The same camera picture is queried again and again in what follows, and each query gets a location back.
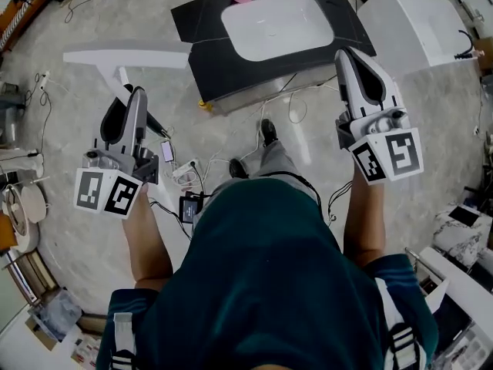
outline gray tile floor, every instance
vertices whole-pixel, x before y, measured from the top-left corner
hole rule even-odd
[[[64,23],[68,9],[52,3],[13,52],[5,56],[5,81],[27,89],[32,87],[36,72],[50,70],[51,79],[59,84],[50,82],[47,86],[53,112],[46,127],[44,149],[45,173],[51,179],[44,182],[44,188],[51,207],[41,223],[39,250],[55,278],[88,312],[105,313],[111,292],[132,287],[132,276],[121,223],[72,208],[75,169],[113,96],[95,68],[64,63],[62,49],[73,42],[95,39],[177,40],[169,10],[188,1],[95,0],[77,9],[69,24]],[[131,82],[147,91],[149,110],[164,126],[174,128],[179,163],[198,157],[205,170],[211,156],[221,149],[216,158],[228,160],[255,148],[258,105],[226,117],[211,116],[197,107],[199,94],[189,69],[128,72]],[[481,161],[481,141],[472,135],[480,108],[474,65],[463,62],[417,72],[401,79],[399,86],[421,133],[425,172],[386,189],[389,252],[401,251],[405,246],[421,249],[430,242],[434,215],[446,203],[458,199],[464,185],[477,182]],[[40,144],[48,108],[40,106],[39,96],[37,91],[22,122],[21,145],[26,148]],[[304,90],[293,98],[291,118],[296,121],[303,116],[305,103],[307,115],[294,125],[288,119],[288,101],[286,97],[268,103],[265,116],[274,121],[279,138],[300,172],[326,203],[330,194],[351,178],[353,169],[349,154],[338,149],[334,130],[334,120],[344,106],[332,89]],[[490,107],[485,106],[481,120],[491,120],[490,115]],[[147,140],[159,152],[159,139],[149,134]],[[258,167],[260,153],[261,148],[246,159],[251,170]],[[227,177],[226,163],[212,162],[206,189],[211,191]],[[180,188],[167,179],[152,189],[154,197],[174,208],[178,207],[179,192]],[[348,200],[346,196],[334,207],[337,220],[331,227],[340,242]],[[179,267],[188,240],[172,217],[159,210],[156,216],[173,263]]]

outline basin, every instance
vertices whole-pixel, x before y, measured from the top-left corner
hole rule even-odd
[[[334,30],[316,0],[253,0],[227,7],[221,20],[235,51],[251,62],[334,40]]]

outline shoe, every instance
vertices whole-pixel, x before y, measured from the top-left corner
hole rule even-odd
[[[262,119],[260,130],[263,136],[263,146],[269,146],[274,141],[277,141],[276,127],[270,119]]]
[[[231,178],[248,178],[247,171],[245,167],[238,159],[230,160],[230,176]]]

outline phone screen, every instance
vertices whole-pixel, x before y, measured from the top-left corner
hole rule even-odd
[[[175,159],[173,156],[173,150],[171,149],[171,143],[169,141],[164,141],[161,143],[161,150],[163,150],[165,162],[171,162]]]

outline hand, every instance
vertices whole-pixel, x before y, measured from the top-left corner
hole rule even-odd
[[[149,192],[149,183],[144,183],[140,187],[140,193],[139,194],[147,194],[147,192]]]

